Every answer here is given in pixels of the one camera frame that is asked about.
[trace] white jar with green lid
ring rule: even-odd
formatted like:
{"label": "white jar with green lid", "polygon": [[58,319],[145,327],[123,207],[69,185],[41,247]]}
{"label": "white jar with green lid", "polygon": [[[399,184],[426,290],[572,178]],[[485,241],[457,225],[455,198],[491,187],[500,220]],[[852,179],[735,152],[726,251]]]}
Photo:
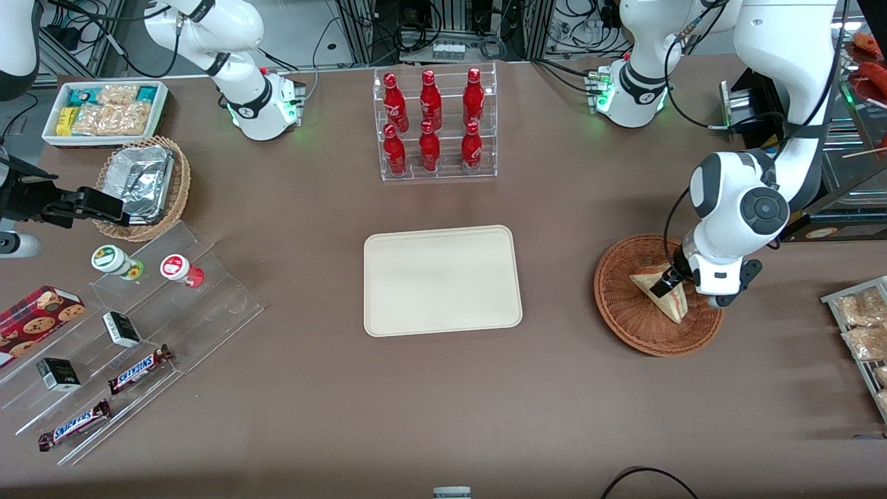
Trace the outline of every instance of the white jar with green lid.
{"label": "white jar with green lid", "polygon": [[113,244],[106,244],[92,253],[92,266],[101,272],[119,275],[125,281],[138,279],[145,266]]}

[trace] small black box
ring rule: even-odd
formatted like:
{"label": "small black box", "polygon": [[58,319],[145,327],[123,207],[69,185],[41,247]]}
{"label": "small black box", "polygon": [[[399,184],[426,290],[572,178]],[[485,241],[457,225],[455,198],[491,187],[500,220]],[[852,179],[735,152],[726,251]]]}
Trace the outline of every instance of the small black box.
{"label": "small black box", "polygon": [[126,348],[135,348],[142,338],[138,336],[138,331],[133,327],[130,318],[119,312],[111,311],[102,316],[105,321],[105,328],[111,335],[111,341]]}
{"label": "small black box", "polygon": [[72,392],[80,387],[80,380],[71,362],[65,359],[44,357],[37,362],[37,371],[46,388],[55,392]]}

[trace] display shelf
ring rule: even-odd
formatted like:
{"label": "display shelf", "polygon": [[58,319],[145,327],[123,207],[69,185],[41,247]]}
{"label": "display shelf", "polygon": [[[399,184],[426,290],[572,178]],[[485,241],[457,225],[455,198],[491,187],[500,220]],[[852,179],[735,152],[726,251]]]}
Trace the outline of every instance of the display shelf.
{"label": "display shelf", "polygon": [[[820,298],[820,301],[826,305],[828,305],[828,309],[832,312],[832,315],[835,317],[835,321],[837,321],[838,327],[841,329],[841,333],[846,333],[850,330],[847,326],[846,321],[844,320],[843,315],[838,311],[836,306],[836,301],[838,298],[847,297],[850,295],[855,295],[861,291],[866,289],[875,288],[878,290],[878,293],[881,295],[881,299],[887,304],[887,276],[880,277],[878,279],[873,279],[872,281],[863,282],[862,284],[858,284],[851,288],[844,289],[842,291],[838,291],[837,293],[832,293],[831,295],[827,295],[825,297]],[[860,368],[860,373],[862,373],[862,379],[866,382],[866,386],[868,387],[868,391],[872,394],[872,398],[880,392],[881,390],[887,390],[887,386],[881,385],[878,382],[877,377],[875,376],[875,369],[880,368],[881,366],[887,365],[887,361],[885,360],[857,360],[853,357],[854,361],[858,368]],[[878,412],[881,413],[881,419],[887,424],[887,411],[881,407],[880,404],[875,402],[875,406],[878,408]]]}
{"label": "display shelf", "polygon": [[[465,124],[462,121],[462,93],[467,84],[468,69],[478,67],[481,70],[481,86],[483,87],[483,118],[478,131],[483,141],[480,169],[468,175],[462,170],[462,138],[465,136]],[[376,141],[379,145],[379,165],[382,180],[409,181],[434,180],[437,178],[488,178],[498,174],[498,108],[496,96],[498,83],[496,65],[461,64],[445,67],[434,67],[437,88],[441,91],[443,103],[443,127],[437,131],[441,142],[441,162],[437,172],[429,173],[421,166],[419,138],[422,113],[419,97],[422,92],[422,71],[426,67],[397,67],[376,69],[373,73],[373,107],[375,110]],[[384,134],[382,127],[388,122],[385,114],[385,87],[381,78],[388,72],[397,76],[397,86],[406,98],[406,115],[410,128],[401,133],[400,139],[406,149],[406,175],[391,175],[385,151],[382,147]]]}
{"label": "display shelf", "polygon": [[[132,254],[145,264],[137,281],[105,275],[92,283],[96,297],[91,303],[99,308],[90,309],[88,317],[23,362],[0,386],[4,418],[18,428],[17,435],[34,441],[35,452],[41,434],[108,399],[113,413],[110,420],[69,437],[48,453],[59,465],[78,462],[262,311],[210,248],[211,243],[179,222]],[[171,253],[185,255],[203,269],[205,279],[198,288],[187,288],[160,275],[160,262]],[[101,318],[109,310],[130,317],[143,340],[139,346],[127,349],[112,343]],[[107,382],[163,344],[175,357],[112,396]],[[70,360],[82,386],[67,393],[47,390],[35,367],[42,357]]]}

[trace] white tray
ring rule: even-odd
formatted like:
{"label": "white tray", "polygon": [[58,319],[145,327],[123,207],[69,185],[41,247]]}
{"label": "white tray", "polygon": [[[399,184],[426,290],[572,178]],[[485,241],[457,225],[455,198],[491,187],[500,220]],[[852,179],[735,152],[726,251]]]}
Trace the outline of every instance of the white tray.
{"label": "white tray", "polygon": [[[101,137],[91,137],[83,135],[61,136],[56,135],[56,124],[59,123],[59,113],[61,108],[67,104],[68,97],[73,89],[83,89],[90,86],[100,87],[106,84],[118,85],[139,85],[143,87],[157,87],[157,93],[154,94],[154,101],[151,103],[151,114],[148,115],[148,123],[145,125],[145,131],[141,135],[109,135]],[[46,119],[43,127],[43,140],[47,144],[60,148],[75,147],[115,147],[121,144],[131,144],[141,139],[149,139],[153,137],[160,124],[163,115],[163,106],[166,103],[167,87],[156,80],[109,80],[109,81],[86,81],[77,83],[65,83],[59,87],[59,93],[56,95],[55,103],[52,104],[50,117]]]}
{"label": "white tray", "polygon": [[505,226],[375,234],[364,244],[364,329],[392,337],[521,322]]}

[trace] coca-cola bottle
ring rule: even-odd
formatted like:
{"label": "coca-cola bottle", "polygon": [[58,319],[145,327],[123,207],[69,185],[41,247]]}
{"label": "coca-cola bottle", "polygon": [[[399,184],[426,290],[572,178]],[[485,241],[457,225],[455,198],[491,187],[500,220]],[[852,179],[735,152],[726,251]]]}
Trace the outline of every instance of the coca-cola bottle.
{"label": "coca-cola bottle", "polygon": [[402,177],[406,175],[406,150],[404,142],[397,136],[397,129],[391,123],[385,123],[382,128],[385,133],[385,141],[382,149],[385,151],[385,159],[388,161],[391,175]]}
{"label": "coca-cola bottle", "polygon": [[422,168],[428,173],[437,171],[441,162],[441,141],[437,138],[431,120],[422,122],[422,136],[419,137],[419,149],[422,151]]}
{"label": "coca-cola bottle", "polygon": [[462,138],[462,171],[468,175],[474,175],[481,169],[481,148],[483,142],[477,135],[477,122],[472,120],[465,127],[465,137]]}
{"label": "coca-cola bottle", "polygon": [[410,130],[410,120],[406,117],[404,93],[397,88],[394,73],[386,73],[382,81],[385,83],[385,114],[388,115],[389,123],[393,123],[401,133],[406,133]]}
{"label": "coca-cola bottle", "polygon": [[472,67],[468,70],[468,85],[465,86],[465,93],[462,94],[462,121],[465,126],[471,120],[478,123],[483,118],[483,87],[481,86],[481,70]]}
{"label": "coca-cola bottle", "polygon": [[422,105],[422,119],[429,120],[435,130],[444,126],[444,110],[441,104],[441,91],[435,83],[435,72],[422,71],[422,93],[419,95]]}

